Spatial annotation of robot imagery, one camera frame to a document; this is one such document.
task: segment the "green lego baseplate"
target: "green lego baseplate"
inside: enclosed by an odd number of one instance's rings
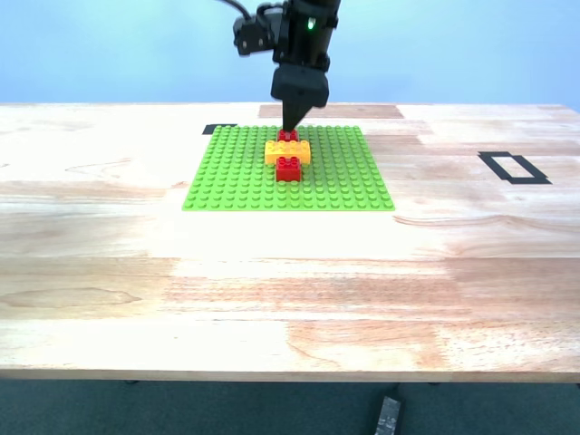
[[[312,162],[291,182],[276,182],[275,165],[265,164],[266,142],[279,130],[217,127],[183,210],[394,210],[360,128],[298,127]]]

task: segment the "brown wooden strip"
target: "brown wooden strip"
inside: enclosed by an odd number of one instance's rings
[[[280,118],[282,104],[263,104],[260,118]],[[352,118],[399,120],[403,116],[394,104],[328,104],[323,109],[312,108],[306,118]]]

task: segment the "lego brick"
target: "lego brick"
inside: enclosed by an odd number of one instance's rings
[[[298,127],[312,162],[300,182],[276,183],[264,144],[279,127],[216,127],[183,209],[392,211],[389,192],[358,127]]]
[[[296,142],[299,142],[300,140],[298,139],[298,131],[296,130],[292,130],[290,132],[288,131],[284,131],[284,130],[280,130],[278,132],[278,141],[284,141],[284,142],[291,142],[293,140],[295,140]]]
[[[275,163],[275,180],[276,181],[300,181],[302,172],[300,159],[291,157],[279,158]]]
[[[269,140],[266,142],[264,148],[264,160],[266,165],[276,164],[276,161],[281,157],[286,157],[287,159],[297,157],[303,164],[309,165],[311,159],[310,143],[308,140],[301,140],[299,142],[294,140],[291,142],[283,140],[275,142]]]

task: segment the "wooden table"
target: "wooden table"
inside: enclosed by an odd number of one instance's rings
[[[330,105],[304,123],[361,126],[395,212],[180,210],[206,124],[280,122],[0,106],[0,375],[580,382],[579,114]]]

